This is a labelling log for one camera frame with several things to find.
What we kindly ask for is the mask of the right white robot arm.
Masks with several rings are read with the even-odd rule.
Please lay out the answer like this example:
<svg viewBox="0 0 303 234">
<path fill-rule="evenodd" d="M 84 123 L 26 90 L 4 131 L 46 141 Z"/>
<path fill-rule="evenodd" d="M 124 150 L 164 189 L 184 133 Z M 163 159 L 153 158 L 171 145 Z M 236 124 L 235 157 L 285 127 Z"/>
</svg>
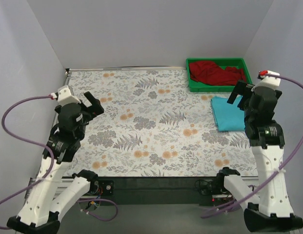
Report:
<svg viewBox="0 0 303 234">
<path fill-rule="evenodd" d="M 294 214 L 285 183 L 283 129 L 273 120 L 281 91 L 278 78 L 265 78 L 257 85 L 239 81 L 228 103 L 242 97 L 238 107 L 244 111 L 245 133 L 256 160 L 259 186 L 253 191 L 233 169 L 219 171 L 216 189 L 230 192 L 243 209 L 244 222 L 253 233 L 289 232 L 303 227 Z"/>
</svg>

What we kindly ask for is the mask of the red t shirt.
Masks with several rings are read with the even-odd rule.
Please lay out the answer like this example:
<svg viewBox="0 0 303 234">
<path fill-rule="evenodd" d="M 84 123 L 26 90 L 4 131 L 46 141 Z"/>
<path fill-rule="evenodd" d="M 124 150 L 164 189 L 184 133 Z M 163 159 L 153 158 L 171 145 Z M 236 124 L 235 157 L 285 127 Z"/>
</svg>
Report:
<svg viewBox="0 0 303 234">
<path fill-rule="evenodd" d="M 212 86 L 235 86 L 239 80 L 247 82 L 243 69 L 230 66 L 223 69 L 209 60 L 190 63 L 189 72 L 193 81 Z"/>
</svg>

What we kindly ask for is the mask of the floral tablecloth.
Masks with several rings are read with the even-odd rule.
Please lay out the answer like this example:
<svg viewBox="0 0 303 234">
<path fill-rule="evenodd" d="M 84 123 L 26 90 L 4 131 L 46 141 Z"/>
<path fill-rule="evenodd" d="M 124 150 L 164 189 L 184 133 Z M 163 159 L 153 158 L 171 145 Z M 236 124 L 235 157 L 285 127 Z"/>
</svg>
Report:
<svg viewBox="0 0 303 234">
<path fill-rule="evenodd" d="M 215 176 L 227 166 L 257 176 L 244 132 L 219 132 L 214 93 L 192 93 L 187 82 L 185 70 L 72 72 L 74 94 L 91 92 L 104 113 L 87 126 L 65 175 Z"/>
</svg>

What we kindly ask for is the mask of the aluminium front rail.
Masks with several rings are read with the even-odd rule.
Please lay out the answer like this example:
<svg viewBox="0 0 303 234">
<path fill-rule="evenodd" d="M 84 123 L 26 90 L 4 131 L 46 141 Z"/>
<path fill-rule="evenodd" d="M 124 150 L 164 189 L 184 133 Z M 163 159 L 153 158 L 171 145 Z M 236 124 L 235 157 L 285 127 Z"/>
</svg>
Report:
<svg viewBox="0 0 303 234">
<path fill-rule="evenodd" d="M 161 190 L 186 190 L 195 191 L 199 188 L 199 184 L 208 184 L 208 181 L 216 179 L 216 176 L 193 177 L 99 177 L 99 186 L 95 185 L 95 189 L 99 187 L 103 194 L 107 193 L 107 185 L 111 186 L 112 194 L 116 195 L 117 191 L 150 191 L 157 192 Z M 247 185 L 258 185 L 258 176 L 242 176 L 242 180 Z M 72 177 L 63 177 L 58 183 L 54 197 L 60 195 L 71 183 Z"/>
</svg>

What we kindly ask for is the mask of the turquoise t shirt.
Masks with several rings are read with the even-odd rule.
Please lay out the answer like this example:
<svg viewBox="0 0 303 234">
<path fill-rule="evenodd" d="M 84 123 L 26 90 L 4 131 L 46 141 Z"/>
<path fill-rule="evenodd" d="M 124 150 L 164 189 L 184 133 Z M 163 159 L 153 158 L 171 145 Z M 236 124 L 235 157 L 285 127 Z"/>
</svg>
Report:
<svg viewBox="0 0 303 234">
<path fill-rule="evenodd" d="M 237 97 L 233 104 L 227 102 L 228 98 L 215 96 L 211 99 L 212 113 L 219 132 L 244 131 L 244 111 L 237 107 L 241 99 Z"/>
</svg>

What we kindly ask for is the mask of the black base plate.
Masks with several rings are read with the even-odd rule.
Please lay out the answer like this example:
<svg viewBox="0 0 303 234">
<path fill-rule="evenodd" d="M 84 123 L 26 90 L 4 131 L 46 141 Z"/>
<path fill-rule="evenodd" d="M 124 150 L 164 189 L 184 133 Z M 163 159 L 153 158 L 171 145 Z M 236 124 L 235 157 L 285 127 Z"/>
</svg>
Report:
<svg viewBox="0 0 303 234">
<path fill-rule="evenodd" d="M 150 191 L 117 191 L 112 194 L 111 186 L 107 185 L 107 193 L 103 194 L 99 187 L 99 181 L 93 185 L 90 195 L 100 195 L 103 199 L 110 199 L 118 205 L 163 205 L 163 204 L 199 204 L 202 206 L 213 206 L 233 200 L 233 196 L 223 189 L 217 178 L 208 181 L 208 184 L 199 184 L 195 191 L 186 190 L 155 190 Z"/>
</svg>

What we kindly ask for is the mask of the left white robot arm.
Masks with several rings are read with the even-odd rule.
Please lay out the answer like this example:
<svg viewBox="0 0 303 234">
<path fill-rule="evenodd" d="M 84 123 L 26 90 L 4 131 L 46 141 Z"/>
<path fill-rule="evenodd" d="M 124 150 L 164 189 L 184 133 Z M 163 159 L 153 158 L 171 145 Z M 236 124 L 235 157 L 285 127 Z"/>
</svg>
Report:
<svg viewBox="0 0 303 234">
<path fill-rule="evenodd" d="M 104 113 L 98 99 L 90 92 L 84 96 L 90 102 L 85 104 L 71 93 L 64 90 L 50 94 L 58 105 L 55 112 L 58 122 L 51 130 L 48 141 L 43 145 L 40 170 L 23 208 L 16 216 L 10 217 L 6 226 L 22 234 L 55 234 L 61 219 L 74 203 L 85 193 L 94 195 L 99 183 L 94 180 L 96 174 L 82 170 L 76 175 L 71 186 L 55 201 L 59 182 L 85 137 L 86 126 L 97 116 Z"/>
</svg>

